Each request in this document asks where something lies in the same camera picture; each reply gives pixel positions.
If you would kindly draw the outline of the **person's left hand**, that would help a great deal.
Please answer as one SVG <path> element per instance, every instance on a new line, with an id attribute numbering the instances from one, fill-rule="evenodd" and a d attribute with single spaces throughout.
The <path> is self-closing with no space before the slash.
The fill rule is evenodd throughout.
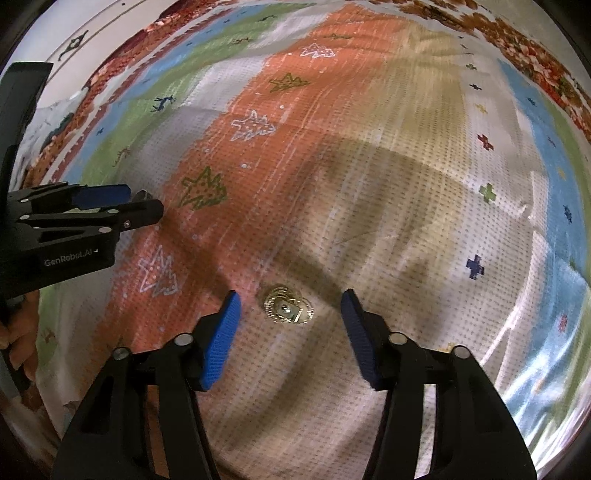
<path id="1" fill-rule="evenodd" d="M 9 324 L 1 326 L 1 349 L 8 349 L 10 364 L 15 370 L 23 368 L 30 380 L 38 366 L 39 301 L 39 290 L 27 293 Z"/>

